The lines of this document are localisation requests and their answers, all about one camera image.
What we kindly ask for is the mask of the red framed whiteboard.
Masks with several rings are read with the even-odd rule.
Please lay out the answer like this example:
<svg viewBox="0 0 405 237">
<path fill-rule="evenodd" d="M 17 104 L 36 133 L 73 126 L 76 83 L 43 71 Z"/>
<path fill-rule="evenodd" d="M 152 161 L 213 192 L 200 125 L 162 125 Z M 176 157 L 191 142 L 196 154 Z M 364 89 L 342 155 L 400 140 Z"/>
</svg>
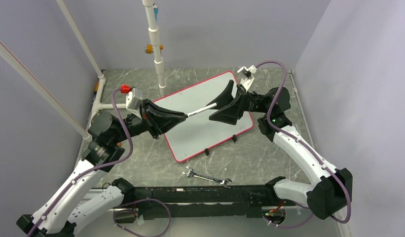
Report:
<svg viewBox="0 0 405 237">
<path fill-rule="evenodd" d="M 154 103 L 168 110 L 188 114 L 207 106 L 226 88 L 230 80 L 237 82 L 234 73 L 226 71 L 159 98 Z M 176 162 L 191 159 L 254 127 L 254 120 L 248 112 L 243 114 L 236 125 L 210 121 L 209 115 L 212 113 L 214 110 L 206 110 L 193 115 L 164 134 Z"/>
</svg>

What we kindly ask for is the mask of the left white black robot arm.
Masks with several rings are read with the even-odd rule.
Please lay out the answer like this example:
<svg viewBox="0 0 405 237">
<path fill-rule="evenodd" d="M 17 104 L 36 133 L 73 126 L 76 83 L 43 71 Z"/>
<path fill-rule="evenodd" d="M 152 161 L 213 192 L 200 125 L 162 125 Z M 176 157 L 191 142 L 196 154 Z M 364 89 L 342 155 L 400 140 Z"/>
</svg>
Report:
<svg viewBox="0 0 405 237">
<path fill-rule="evenodd" d="M 153 138 L 165 134 L 186 120 L 183 112 L 172 111 L 139 100 L 126 105 L 129 114 L 123 118 L 119 108 L 114 114 L 101 112 L 91 120 L 91 142 L 74 171 L 58 191 L 35 213 L 20 216 L 16 225 L 28 237 L 74 237 L 107 210 L 118 205 L 129 207 L 135 200 L 135 188 L 125 179 L 116 179 L 99 197 L 82 202 L 84 196 L 118 163 L 127 160 L 132 151 L 120 146 L 132 143 L 144 132 Z"/>
</svg>

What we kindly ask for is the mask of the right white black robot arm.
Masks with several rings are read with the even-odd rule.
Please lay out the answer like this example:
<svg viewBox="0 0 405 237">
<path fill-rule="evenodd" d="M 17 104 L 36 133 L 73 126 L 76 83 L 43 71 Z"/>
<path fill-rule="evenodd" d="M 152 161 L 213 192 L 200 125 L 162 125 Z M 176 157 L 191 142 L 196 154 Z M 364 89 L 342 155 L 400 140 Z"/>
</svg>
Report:
<svg viewBox="0 0 405 237">
<path fill-rule="evenodd" d="M 276 87 L 261 95 L 248 92 L 242 85 L 230 80 L 226 88 L 211 102 L 215 112 L 209 120 L 236 125 L 244 112 L 263 113 L 258 118 L 262 135 L 283 149 L 301 168 L 309 184 L 291 181 L 285 177 L 271 180 L 265 199 L 277 205 L 283 199 L 308 207 L 319 219 L 325 220 L 343 208 L 351 212 L 352 173 L 338 169 L 318 154 L 301 136 L 285 111 L 291 108 L 290 93 L 285 87 Z"/>
</svg>

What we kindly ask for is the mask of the black white marker pen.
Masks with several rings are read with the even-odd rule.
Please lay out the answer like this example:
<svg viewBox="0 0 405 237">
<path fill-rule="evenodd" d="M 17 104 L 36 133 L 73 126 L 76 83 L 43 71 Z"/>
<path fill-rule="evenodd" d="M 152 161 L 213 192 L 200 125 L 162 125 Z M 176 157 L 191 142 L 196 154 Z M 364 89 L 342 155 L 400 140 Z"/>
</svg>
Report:
<svg viewBox="0 0 405 237">
<path fill-rule="evenodd" d="M 213 109 L 213 108 L 216 107 L 216 106 L 217 106 L 217 103 L 209 104 L 209 105 L 207 105 L 207 106 L 205 106 L 205 107 L 202 107 L 202 108 L 200 108 L 200 109 L 197 109 L 197 110 L 195 110 L 195 111 L 192 111 L 192 112 L 190 112 L 190 113 L 187 113 L 187 114 L 186 114 L 186 117 L 188 118 L 188 117 L 194 116 L 194 115 L 199 114 L 199 113 L 201 113 L 201 112 L 204 112 L 204 111 L 206 111 L 206 110 Z"/>
</svg>

